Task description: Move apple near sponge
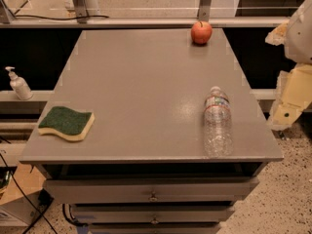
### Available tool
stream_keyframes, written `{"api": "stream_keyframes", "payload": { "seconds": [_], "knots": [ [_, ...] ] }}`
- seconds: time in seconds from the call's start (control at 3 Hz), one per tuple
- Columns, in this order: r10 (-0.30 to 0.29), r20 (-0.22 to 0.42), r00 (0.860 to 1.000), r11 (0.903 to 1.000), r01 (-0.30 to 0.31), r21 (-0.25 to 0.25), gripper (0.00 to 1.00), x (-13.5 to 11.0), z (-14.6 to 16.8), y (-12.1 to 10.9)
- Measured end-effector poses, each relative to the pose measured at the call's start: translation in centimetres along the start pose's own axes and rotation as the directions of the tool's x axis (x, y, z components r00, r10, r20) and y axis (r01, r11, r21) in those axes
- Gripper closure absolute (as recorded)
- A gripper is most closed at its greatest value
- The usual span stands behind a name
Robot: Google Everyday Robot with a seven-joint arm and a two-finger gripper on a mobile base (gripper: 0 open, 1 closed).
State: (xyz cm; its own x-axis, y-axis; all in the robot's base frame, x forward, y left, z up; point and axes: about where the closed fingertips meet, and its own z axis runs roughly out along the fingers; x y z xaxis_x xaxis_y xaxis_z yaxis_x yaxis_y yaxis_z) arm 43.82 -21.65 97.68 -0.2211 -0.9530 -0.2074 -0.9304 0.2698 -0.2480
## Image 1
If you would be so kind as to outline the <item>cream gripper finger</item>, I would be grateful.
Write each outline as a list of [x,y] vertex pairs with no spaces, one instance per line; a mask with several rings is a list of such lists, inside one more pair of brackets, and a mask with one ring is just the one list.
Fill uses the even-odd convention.
[[311,103],[312,65],[299,63],[290,72],[281,71],[267,125],[271,130],[290,128]]
[[286,33],[288,22],[283,22],[269,32],[265,38],[265,42],[270,45],[279,46],[284,45],[286,41]]

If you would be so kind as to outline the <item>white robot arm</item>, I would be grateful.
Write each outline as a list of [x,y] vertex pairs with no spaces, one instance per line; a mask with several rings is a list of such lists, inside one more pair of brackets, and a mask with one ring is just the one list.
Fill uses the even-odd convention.
[[305,0],[288,22],[274,28],[265,38],[271,45],[283,45],[287,59],[295,62],[290,71],[281,71],[276,98],[269,112],[271,130],[289,128],[312,102],[312,0]]

